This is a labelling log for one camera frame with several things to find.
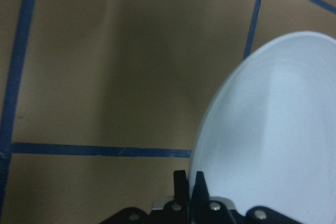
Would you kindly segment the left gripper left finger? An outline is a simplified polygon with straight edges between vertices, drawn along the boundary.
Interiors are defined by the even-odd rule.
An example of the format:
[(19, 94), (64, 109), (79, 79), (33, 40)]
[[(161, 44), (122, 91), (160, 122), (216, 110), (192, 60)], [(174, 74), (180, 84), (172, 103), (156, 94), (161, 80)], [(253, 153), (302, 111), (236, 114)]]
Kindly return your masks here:
[(173, 172), (174, 196), (163, 208), (163, 223), (188, 223), (190, 202), (188, 180), (185, 170)]

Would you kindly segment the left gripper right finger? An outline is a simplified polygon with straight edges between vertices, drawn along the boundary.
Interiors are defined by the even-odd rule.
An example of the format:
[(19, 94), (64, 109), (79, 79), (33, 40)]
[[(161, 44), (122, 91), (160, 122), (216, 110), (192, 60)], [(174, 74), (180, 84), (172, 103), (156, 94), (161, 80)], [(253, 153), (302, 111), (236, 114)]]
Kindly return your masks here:
[(237, 223), (234, 203), (227, 198), (209, 195), (203, 172), (196, 172), (192, 191), (192, 223)]

